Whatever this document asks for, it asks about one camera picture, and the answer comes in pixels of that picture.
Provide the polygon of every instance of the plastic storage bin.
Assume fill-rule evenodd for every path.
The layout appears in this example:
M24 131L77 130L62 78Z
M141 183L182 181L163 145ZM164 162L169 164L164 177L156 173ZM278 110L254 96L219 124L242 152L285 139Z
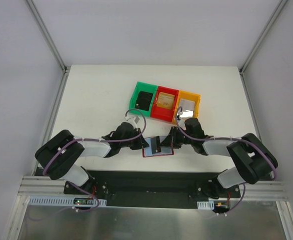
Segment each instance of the plastic storage bin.
M178 96L179 90L158 86L152 104L151 118L172 122L173 115L176 111Z
M199 104L200 104L201 96L199 94L195 94L195 93L191 93L187 91L179 91L177 101L176 101L175 111L172 118L173 123L176 123L175 116L177 114L177 110L178 110L181 99L194 102L193 118L197 118L199 116Z
M130 100L130 109L139 109L146 117L150 117L157 89L158 86L156 85L138 81ZM132 111L131 113L140 114L138 111Z

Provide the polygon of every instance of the white table surface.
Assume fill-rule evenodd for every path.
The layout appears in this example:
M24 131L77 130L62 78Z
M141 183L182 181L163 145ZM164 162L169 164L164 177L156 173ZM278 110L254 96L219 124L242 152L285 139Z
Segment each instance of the white table surface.
M201 95L198 119L208 135L240 137L256 133L237 67L164 65L73 65L52 136L68 129L76 136L100 138L124 121L136 83L145 82ZM164 136L173 125L147 118L146 137ZM230 157L202 156L190 145L174 155L142 157L123 148L111 158L81 157L87 170L221 172L234 167Z

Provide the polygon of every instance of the black mounting plate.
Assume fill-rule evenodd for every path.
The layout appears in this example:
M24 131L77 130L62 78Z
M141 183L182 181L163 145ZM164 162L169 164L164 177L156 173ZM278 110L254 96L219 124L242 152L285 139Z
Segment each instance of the black mounting plate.
M99 199L106 199L107 206L136 208L197 209L197 202L208 201L202 193L209 180L218 172L142 172L89 170L95 179ZM65 183L63 193L83 193ZM219 195L220 198L240 198L238 185Z

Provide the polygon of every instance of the black object in bin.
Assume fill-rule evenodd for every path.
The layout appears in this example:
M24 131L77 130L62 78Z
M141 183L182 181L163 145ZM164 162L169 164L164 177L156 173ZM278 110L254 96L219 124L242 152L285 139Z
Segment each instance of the black object in bin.
M137 95L135 108L144 111L149 111L150 105L152 104L152 97L153 93L140 91Z

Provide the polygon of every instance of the yellow bin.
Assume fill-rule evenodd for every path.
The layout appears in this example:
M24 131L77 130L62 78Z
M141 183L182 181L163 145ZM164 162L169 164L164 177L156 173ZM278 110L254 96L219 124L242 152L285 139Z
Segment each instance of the yellow bin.
M199 104L200 104L200 100L201 100L201 95L191 93L191 92L187 92L187 91L179 91L177 101L176 101L176 105L175 105L174 115L173 115L173 119L172 119L172 123L174 123L174 124L176 123L175 118L176 118L176 115L177 115L177 110L178 110L178 107L179 107L180 99L185 99L185 100L190 100L192 102L195 102L193 117L197 118L198 115L199 115Z

